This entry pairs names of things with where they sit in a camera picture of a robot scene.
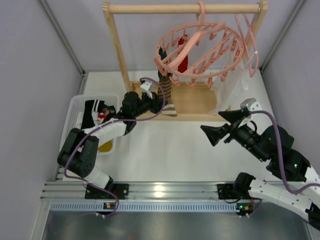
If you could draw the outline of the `teal sock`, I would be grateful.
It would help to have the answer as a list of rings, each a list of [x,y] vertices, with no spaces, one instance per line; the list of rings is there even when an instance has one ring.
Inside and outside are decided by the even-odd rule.
[[[160,55],[161,60],[163,60],[164,58],[167,57],[167,52],[164,51],[162,47],[159,48],[158,54]],[[159,70],[157,71],[157,75],[158,75],[159,80],[161,80],[163,78],[163,75],[161,74],[161,72]]]

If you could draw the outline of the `yellow sock in basket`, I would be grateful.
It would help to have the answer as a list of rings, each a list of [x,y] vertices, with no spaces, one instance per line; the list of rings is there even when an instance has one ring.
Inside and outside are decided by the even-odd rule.
[[[108,153],[112,150],[112,148],[113,148],[113,141],[110,140],[110,141],[105,142],[103,145],[101,145],[98,148],[98,151],[100,153]]]

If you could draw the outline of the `brown striped sock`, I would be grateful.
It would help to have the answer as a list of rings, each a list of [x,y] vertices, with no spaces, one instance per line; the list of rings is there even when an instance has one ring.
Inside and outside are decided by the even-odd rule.
[[[163,77],[159,80],[159,84],[164,92],[166,105],[162,110],[162,114],[169,117],[177,117],[177,111],[172,100],[172,81],[169,76]]]

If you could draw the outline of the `white plastic basket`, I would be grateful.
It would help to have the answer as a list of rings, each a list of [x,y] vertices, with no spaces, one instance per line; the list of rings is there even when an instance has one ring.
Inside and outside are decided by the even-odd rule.
[[[105,105],[114,106],[116,113],[120,110],[120,98],[116,94],[96,94],[96,95],[76,95],[69,104],[64,128],[62,131],[62,137],[60,141],[60,147],[64,145],[64,142],[73,128],[81,129],[82,119],[85,111],[85,102],[89,100],[101,100]]]

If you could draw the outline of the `black white-striped sock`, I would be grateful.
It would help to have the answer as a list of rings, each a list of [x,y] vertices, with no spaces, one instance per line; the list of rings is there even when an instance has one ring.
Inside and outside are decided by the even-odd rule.
[[[87,100],[84,106],[81,129],[89,129],[98,126],[106,118],[104,113],[104,101],[99,99]]]

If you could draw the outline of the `pink clothes hanger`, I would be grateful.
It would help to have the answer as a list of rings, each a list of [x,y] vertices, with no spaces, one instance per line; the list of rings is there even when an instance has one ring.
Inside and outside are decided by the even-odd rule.
[[[241,24],[241,16],[243,16],[246,27],[247,27],[247,35],[248,40],[246,40],[244,31]],[[246,56],[246,65],[244,65],[244,69],[248,70],[249,76],[252,78],[258,70],[259,65],[259,53],[256,45],[256,39],[253,33],[253,26],[249,21],[247,14],[241,13],[235,15],[235,21],[237,23],[238,32],[243,42],[244,53]]]

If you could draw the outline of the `aluminium mounting rail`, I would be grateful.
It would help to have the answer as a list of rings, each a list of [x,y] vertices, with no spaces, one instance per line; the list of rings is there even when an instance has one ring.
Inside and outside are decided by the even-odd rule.
[[[235,213],[251,217],[262,203],[271,203],[307,219],[314,209],[305,195],[287,192],[279,184],[261,182],[249,196],[238,196],[231,183],[118,182],[113,194],[80,181],[47,182],[40,200],[51,211],[92,212],[103,218],[116,213]]]

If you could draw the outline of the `dark patterned socks pile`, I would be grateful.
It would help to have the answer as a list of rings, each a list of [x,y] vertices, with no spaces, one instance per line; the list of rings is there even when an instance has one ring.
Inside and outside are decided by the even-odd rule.
[[[116,108],[113,105],[103,105],[102,112],[98,114],[98,122],[100,124],[103,123],[104,120],[111,114],[116,113]]]

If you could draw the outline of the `pink round clip hanger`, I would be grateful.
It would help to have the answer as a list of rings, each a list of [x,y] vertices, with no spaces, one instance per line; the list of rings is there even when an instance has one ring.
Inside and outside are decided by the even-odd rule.
[[[178,85],[182,78],[189,79],[188,84],[195,86],[197,80],[206,80],[211,86],[214,77],[234,70],[244,53],[244,44],[240,33],[227,26],[225,21],[206,21],[206,6],[198,3],[200,12],[196,21],[177,27],[166,33],[156,45],[154,63],[163,77]],[[178,46],[179,39],[187,35],[187,41]],[[159,49],[162,47],[167,57],[161,60]],[[178,66],[188,56],[188,68],[178,72]]]

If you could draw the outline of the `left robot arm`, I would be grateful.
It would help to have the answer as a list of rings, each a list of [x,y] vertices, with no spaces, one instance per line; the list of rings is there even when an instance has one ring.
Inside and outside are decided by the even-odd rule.
[[[66,170],[100,189],[111,192],[113,179],[96,166],[98,148],[103,144],[129,134],[136,126],[137,117],[146,112],[159,114],[165,104],[155,92],[152,97],[134,91],[124,95],[122,106],[106,117],[100,125],[86,129],[73,128],[62,146],[57,163]]]

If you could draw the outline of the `white sheer garment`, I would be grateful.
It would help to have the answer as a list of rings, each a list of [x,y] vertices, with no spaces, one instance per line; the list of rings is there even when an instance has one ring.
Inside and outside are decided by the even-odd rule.
[[[222,75],[213,78],[210,91],[215,94],[216,105],[208,113],[217,114],[219,111],[226,111],[236,97],[248,89],[246,70],[242,58],[234,70],[229,70],[224,80]]]

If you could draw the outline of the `wooden clothes rack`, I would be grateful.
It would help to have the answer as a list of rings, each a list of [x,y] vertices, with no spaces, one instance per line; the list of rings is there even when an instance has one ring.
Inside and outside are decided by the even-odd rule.
[[[140,86],[136,81],[131,81],[129,78],[125,55],[121,46],[119,33],[116,26],[115,15],[178,15],[178,14],[194,14],[195,16],[200,13],[200,7],[196,4],[111,4],[104,2],[102,5],[103,14],[107,23],[110,36],[112,38],[117,60],[122,75],[122,79],[126,90],[134,91],[138,94],[142,93]],[[247,35],[247,25],[244,17],[241,14],[247,14],[249,22],[253,27],[253,34],[256,39],[257,33],[264,21],[266,13],[269,9],[269,2],[261,0],[255,4],[205,4],[205,20],[207,22],[219,23],[224,21],[226,25],[234,30],[238,29],[235,20],[235,15],[241,16],[241,25],[246,40],[249,39]],[[174,24],[170,27],[169,32],[175,28],[183,25]],[[152,63],[155,64],[156,46],[162,37],[156,37],[151,41],[155,47]],[[245,53],[242,55],[243,65],[247,63]],[[222,117],[217,114],[210,114],[209,111],[216,106],[216,96],[210,91],[209,85],[205,79],[198,79],[195,86],[188,84],[188,78],[181,78],[179,84],[172,82],[171,98],[175,106],[177,116],[170,117],[161,115],[158,117],[160,121],[222,121]]]

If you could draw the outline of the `red sock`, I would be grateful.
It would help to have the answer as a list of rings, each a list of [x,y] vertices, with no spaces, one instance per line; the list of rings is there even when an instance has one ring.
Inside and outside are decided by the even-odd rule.
[[[178,41],[178,46],[181,46],[182,44],[184,44],[186,41],[188,40],[188,36],[185,34],[183,35],[179,41]],[[181,63],[179,64],[177,70],[180,73],[184,73],[187,69],[188,69],[188,63],[189,63],[189,58],[188,55],[181,61]]]

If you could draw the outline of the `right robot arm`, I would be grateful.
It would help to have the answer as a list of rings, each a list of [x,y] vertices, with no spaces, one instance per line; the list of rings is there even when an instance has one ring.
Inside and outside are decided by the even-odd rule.
[[[280,179],[284,188],[278,188],[249,173],[241,172],[233,182],[233,192],[238,199],[253,198],[273,203],[287,209],[315,229],[320,228],[320,175],[311,163],[293,149],[294,138],[280,127],[274,117],[265,110],[241,108],[218,113],[227,121],[220,127],[201,125],[212,146],[220,140],[236,141],[260,162],[268,162],[266,170]],[[269,117],[272,125],[258,134],[244,120],[255,114]]]

